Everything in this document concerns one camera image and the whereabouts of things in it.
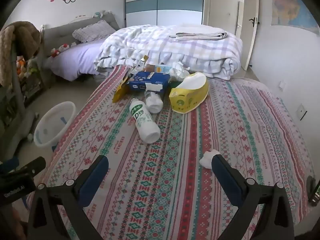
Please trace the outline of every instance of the stuffed toy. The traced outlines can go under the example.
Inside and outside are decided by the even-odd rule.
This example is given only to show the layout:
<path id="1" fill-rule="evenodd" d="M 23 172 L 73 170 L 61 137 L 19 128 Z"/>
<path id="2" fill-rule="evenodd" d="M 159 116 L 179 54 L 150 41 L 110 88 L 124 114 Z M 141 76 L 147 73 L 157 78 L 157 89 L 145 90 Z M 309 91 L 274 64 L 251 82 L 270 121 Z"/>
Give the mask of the stuffed toy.
<path id="1" fill-rule="evenodd" d="M 104 14 L 106 14 L 106 10 L 98 11 L 93 14 L 92 18 L 102 18 Z"/>
<path id="2" fill-rule="evenodd" d="M 68 49 L 70 49 L 70 46 L 68 45 L 68 44 L 63 44 L 63 45 L 61 45 L 60 47 L 59 47 L 59 51 L 60 51 L 60 53 L 62 53 L 62 52 L 64 52 L 65 50 L 68 50 Z"/>
<path id="3" fill-rule="evenodd" d="M 24 76 L 27 78 L 29 77 L 32 73 L 36 73 L 38 72 L 38 64 L 37 64 L 37 60 L 36 58 L 31 58 L 28 60 L 28 64 L 27 64 L 28 68 L 26 73 L 24 74 Z"/>
<path id="4" fill-rule="evenodd" d="M 17 75 L 19 77 L 19 80 L 22 80 L 24 77 L 24 74 L 27 72 L 27 69 L 25 68 L 26 62 L 23 58 L 23 56 L 17 57 Z"/>
<path id="5" fill-rule="evenodd" d="M 60 51 L 58 49 L 53 48 L 51 50 L 51 57 L 57 57 L 57 55 L 60 54 Z"/>

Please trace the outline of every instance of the gray upholstered headboard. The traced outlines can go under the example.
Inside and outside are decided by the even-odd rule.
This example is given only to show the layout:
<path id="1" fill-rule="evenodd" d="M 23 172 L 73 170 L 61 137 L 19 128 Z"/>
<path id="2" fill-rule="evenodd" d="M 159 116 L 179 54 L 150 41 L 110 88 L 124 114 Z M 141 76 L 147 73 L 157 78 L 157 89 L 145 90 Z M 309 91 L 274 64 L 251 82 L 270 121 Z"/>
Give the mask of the gray upholstered headboard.
<path id="1" fill-rule="evenodd" d="M 105 20 L 109 25 L 114 28 L 116 31 L 119 30 L 119 26 L 116 22 L 115 17 L 111 12 L 106 13 L 102 18 L 90 18 L 86 20 L 81 20 L 66 25 L 44 29 L 43 30 L 43 42 L 41 49 L 43 50 L 44 56 L 50 56 L 51 50 L 53 48 L 59 48 L 62 44 L 71 45 L 71 43 L 76 42 L 77 44 L 80 41 L 76 40 L 72 33 L 74 30 L 84 28 L 90 24 L 97 23 L 98 21 Z"/>

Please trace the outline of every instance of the yellow tissue box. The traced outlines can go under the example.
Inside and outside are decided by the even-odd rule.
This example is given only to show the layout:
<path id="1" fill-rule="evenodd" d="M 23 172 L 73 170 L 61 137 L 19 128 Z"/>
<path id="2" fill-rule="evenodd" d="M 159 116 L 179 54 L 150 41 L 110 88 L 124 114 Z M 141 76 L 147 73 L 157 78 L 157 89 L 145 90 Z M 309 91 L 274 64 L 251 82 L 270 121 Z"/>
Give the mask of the yellow tissue box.
<path id="1" fill-rule="evenodd" d="M 169 99 L 172 110 L 186 114 L 197 108 L 206 99 L 208 92 L 207 77 L 200 72 L 191 74 L 180 85 L 171 89 Z"/>

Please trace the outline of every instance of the tissue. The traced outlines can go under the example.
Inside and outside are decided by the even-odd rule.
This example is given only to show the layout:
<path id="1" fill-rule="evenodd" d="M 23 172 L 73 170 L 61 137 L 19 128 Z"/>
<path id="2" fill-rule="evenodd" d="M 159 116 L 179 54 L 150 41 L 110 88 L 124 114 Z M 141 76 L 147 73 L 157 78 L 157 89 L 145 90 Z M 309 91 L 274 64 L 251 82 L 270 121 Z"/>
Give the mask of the tissue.
<path id="1" fill-rule="evenodd" d="M 211 152 L 205 152 L 203 154 L 203 157 L 200 159 L 200 165 L 206 169 L 212 169 L 211 168 L 211 161 L 212 158 L 217 155 L 220 154 L 220 152 L 218 152 L 217 150 L 212 150 Z"/>
<path id="2" fill-rule="evenodd" d="M 190 68 L 185 68 L 183 64 L 179 62 L 174 62 L 172 68 L 169 70 L 169 74 L 173 80 L 183 81 L 185 77 L 190 75 L 188 72 Z"/>

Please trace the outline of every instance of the blue box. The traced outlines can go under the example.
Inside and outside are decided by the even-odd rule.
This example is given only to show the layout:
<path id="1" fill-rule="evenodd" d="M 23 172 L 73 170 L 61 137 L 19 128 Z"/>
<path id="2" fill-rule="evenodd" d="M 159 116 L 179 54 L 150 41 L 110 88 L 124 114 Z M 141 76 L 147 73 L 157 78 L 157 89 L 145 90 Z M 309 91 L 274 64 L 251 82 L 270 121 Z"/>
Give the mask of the blue box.
<path id="1" fill-rule="evenodd" d="M 129 87 L 133 91 L 147 89 L 156 93 L 164 93 L 168 87 L 169 79 L 169 74 L 140 71 L 129 79 Z"/>

